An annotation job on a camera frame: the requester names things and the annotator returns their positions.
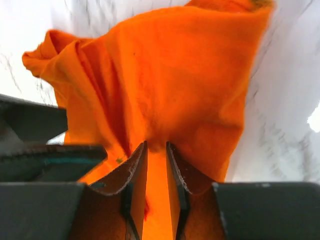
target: orange cloth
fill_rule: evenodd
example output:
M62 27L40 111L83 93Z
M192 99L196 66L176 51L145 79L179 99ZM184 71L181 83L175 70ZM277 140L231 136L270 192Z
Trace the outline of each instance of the orange cloth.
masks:
M92 183L147 140L143 239L172 239L166 141L216 181L244 128L245 96L272 2L192 0L77 38L57 30L22 61L49 82L67 109L66 143L99 143L108 160L81 179Z

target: crumpled orange cloth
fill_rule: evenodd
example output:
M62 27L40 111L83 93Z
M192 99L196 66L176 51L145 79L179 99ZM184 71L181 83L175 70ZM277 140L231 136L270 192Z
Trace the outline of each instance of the crumpled orange cloth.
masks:
M50 30L22 57L67 110L65 143L103 144L108 159L80 181L105 176L147 140L143 239L173 238L165 146L223 181L244 128L245 96L273 3L192 0L120 22L99 38Z

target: white marble countertop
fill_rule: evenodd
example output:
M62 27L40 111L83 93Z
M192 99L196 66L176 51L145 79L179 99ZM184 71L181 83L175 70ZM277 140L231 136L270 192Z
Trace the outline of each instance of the white marble countertop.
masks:
M56 28L98 37L118 22L187 0L0 0L0 94L56 105L22 65ZM252 70L245 129L228 181L320 183L320 0L277 0Z

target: orange fabric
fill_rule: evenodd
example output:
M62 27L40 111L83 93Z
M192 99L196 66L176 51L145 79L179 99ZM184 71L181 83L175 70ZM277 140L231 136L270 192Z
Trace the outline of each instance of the orange fabric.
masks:
M99 143L108 160L92 183L147 140L145 240L172 239L166 141L216 181L244 128L250 69L273 4L192 0L120 22L96 39L57 30L23 64L67 109L66 143Z

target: towel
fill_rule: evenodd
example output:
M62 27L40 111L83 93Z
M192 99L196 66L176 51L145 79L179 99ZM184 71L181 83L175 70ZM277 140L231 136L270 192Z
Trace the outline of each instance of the towel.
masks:
M65 143L102 144L108 159L92 183L148 143L143 239L173 239L166 142L224 181L244 129L251 67L268 24L269 0L192 0L136 15L98 38L49 30L24 66L54 87L66 108Z

